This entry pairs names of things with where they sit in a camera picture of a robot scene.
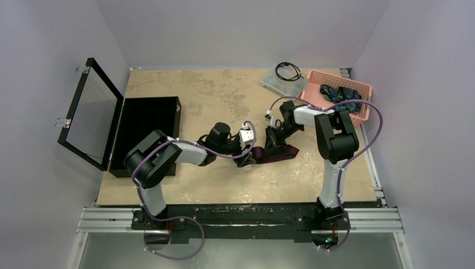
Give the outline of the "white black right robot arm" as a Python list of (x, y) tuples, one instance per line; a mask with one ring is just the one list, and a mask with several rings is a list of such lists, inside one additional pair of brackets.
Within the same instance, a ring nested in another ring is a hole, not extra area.
[(343, 184), (347, 162), (359, 148), (359, 140), (346, 110), (324, 110), (312, 105), (295, 105), (286, 101), (280, 106), (282, 120), (268, 110), (265, 119), (266, 141), (262, 151), (265, 161), (292, 159), (297, 149), (286, 143), (286, 139), (305, 127), (316, 133), (316, 145), (324, 160), (323, 184), (316, 201), (314, 220), (321, 228), (328, 228), (343, 215)]

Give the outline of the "red navy striped tie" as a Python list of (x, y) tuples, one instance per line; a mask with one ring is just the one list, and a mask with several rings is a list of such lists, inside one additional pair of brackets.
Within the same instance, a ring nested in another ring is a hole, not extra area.
[(299, 151), (298, 148), (291, 145), (286, 145), (285, 147), (271, 147), (269, 149), (256, 146), (252, 148), (252, 157), (256, 164), (268, 164), (294, 159)]

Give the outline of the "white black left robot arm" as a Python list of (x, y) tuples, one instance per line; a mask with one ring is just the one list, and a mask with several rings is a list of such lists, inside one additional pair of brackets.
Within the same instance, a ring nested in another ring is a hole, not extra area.
[(123, 159), (146, 212), (145, 222), (153, 229), (165, 226), (166, 202), (161, 182), (175, 164), (206, 166), (222, 157), (233, 160), (239, 167), (246, 166), (253, 162), (256, 134), (248, 120), (235, 135), (231, 135), (227, 124), (218, 122), (209, 134), (194, 142), (169, 137), (160, 130), (152, 131)]

